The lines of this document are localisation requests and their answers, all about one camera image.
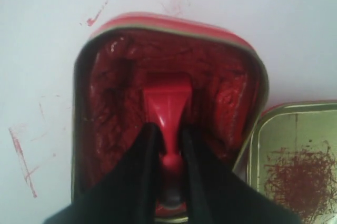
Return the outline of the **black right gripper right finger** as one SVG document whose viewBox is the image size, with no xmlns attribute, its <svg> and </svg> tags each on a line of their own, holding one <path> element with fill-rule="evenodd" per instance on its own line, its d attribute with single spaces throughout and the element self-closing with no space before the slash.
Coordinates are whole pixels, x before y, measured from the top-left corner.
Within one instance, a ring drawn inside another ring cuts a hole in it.
<svg viewBox="0 0 337 224">
<path fill-rule="evenodd" d="M 297 214 L 235 175 L 215 156 L 196 127 L 184 127 L 181 140 L 189 179 L 189 223 L 301 223 Z"/>
</svg>

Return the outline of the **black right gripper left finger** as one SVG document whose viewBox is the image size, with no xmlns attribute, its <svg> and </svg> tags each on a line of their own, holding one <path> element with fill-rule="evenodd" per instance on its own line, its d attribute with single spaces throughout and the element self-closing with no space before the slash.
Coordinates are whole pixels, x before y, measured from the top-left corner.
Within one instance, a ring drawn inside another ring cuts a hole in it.
<svg viewBox="0 0 337 224">
<path fill-rule="evenodd" d="M 45 223 L 154 223 L 162 135 L 145 124 L 116 167 Z"/>
</svg>

